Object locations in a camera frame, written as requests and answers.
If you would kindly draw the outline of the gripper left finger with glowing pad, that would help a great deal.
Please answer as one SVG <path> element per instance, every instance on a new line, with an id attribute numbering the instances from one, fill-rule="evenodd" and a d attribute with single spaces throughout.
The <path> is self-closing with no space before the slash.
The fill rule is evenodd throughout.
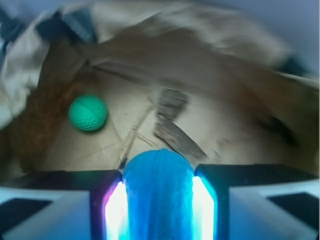
<path id="1" fill-rule="evenodd" d="M 127 240 L 119 170 L 43 171 L 0 185 L 3 240 Z"/>

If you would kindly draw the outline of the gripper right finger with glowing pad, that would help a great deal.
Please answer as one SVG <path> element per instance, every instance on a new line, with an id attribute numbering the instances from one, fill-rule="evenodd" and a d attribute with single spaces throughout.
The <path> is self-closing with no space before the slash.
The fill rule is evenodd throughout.
<path id="1" fill-rule="evenodd" d="M 196 240 L 317 240 L 320 180 L 282 164 L 200 164 Z"/>

